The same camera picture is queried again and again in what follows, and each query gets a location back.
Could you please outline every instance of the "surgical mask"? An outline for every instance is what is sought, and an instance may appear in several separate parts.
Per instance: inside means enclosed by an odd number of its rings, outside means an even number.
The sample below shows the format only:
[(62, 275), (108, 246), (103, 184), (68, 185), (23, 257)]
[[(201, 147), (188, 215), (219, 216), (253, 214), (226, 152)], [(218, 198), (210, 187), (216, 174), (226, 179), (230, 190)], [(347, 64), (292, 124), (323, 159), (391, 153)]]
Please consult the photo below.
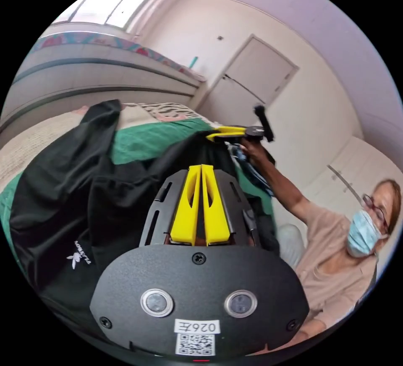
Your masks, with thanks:
[(350, 224), (347, 250), (353, 257), (366, 257), (372, 253), (378, 240), (387, 237), (377, 229), (368, 213), (361, 210), (353, 216)]

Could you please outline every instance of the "yellow clip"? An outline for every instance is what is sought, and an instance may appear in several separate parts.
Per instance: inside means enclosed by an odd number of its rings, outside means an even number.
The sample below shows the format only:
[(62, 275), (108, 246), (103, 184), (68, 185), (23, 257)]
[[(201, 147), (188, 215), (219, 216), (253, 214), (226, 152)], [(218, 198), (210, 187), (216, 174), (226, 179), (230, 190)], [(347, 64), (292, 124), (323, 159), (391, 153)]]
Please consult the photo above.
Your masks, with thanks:
[(218, 190), (212, 166), (201, 165), (201, 179), (203, 185), (204, 230), (207, 245), (223, 243), (230, 238), (227, 218)]
[(201, 165), (189, 167), (170, 233), (171, 239), (177, 243), (190, 243), (192, 246), (195, 244), (200, 200), (200, 174)]
[(214, 131), (217, 131), (214, 134), (208, 135), (206, 138), (209, 141), (214, 141), (214, 138), (216, 136), (243, 136), (245, 135), (245, 130), (246, 128), (244, 127), (227, 127), (227, 126), (222, 126), (222, 127), (217, 127), (214, 129)]

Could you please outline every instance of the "eyeglasses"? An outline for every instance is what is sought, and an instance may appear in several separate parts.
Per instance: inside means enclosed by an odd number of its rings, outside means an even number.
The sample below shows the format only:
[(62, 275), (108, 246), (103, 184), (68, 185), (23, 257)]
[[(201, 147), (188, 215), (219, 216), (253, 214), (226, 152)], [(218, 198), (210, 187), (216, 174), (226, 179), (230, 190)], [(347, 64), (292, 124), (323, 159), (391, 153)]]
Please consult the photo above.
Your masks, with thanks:
[(368, 207), (369, 209), (372, 209), (375, 212), (376, 217), (382, 222), (383, 226), (385, 227), (385, 230), (388, 231), (389, 225), (386, 223), (385, 215), (380, 208), (375, 206), (374, 200), (372, 199), (372, 197), (364, 194), (362, 196), (362, 201), (366, 207)]

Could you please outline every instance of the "woman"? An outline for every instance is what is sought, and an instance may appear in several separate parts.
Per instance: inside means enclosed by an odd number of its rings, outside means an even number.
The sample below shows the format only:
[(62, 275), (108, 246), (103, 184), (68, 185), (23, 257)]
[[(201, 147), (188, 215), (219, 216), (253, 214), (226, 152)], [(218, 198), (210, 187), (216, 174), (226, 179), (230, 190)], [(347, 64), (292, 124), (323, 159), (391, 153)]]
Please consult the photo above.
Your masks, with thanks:
[[(278, 231), (280, 254), (295, 269), (310, 307), (294, 338), (277, 348), (282, 349), (331, 327), (365, 293), (377, 254), (396, 226), (401, 192), (394, 180), (380, 182), (372, 196), (363, 197), (362, 210), (350, 222), (305, 198), (267, 159), (260, 143), (242, 143), (244, 153), (267, 180), (278, 201), (308, 226), (306, 248), (295, 226), (287, 225)], [(256, 354), (268, 351), (266, 348)]]

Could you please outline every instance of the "screw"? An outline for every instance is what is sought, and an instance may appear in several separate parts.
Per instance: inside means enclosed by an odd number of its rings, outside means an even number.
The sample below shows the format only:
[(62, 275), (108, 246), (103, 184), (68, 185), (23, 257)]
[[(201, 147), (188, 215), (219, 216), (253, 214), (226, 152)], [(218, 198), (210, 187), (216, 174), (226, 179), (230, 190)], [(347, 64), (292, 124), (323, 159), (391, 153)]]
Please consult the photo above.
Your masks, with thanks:
[(295, 328), (297, 328), (299, 326), (299, 323), (297, 322), (297, 320), (291, 320), (288, 324), (287, 324), (287, 330), (288, 331), (293, 331), (295, 330)]
[(107, 319), (106, 317), (100, 317), (99, 322), (101, 323), (101, 325), (102, 325), (104, 328), (107, 328), (107, 329), (111, 329), (111, 328), (112, 328), (112, 323), (111, 323), (110, 320)]
[(196, 265), (201, 265), (206, 262), (206, 256), (203, 253), (195, 253), (192, 256), (192, 261)]

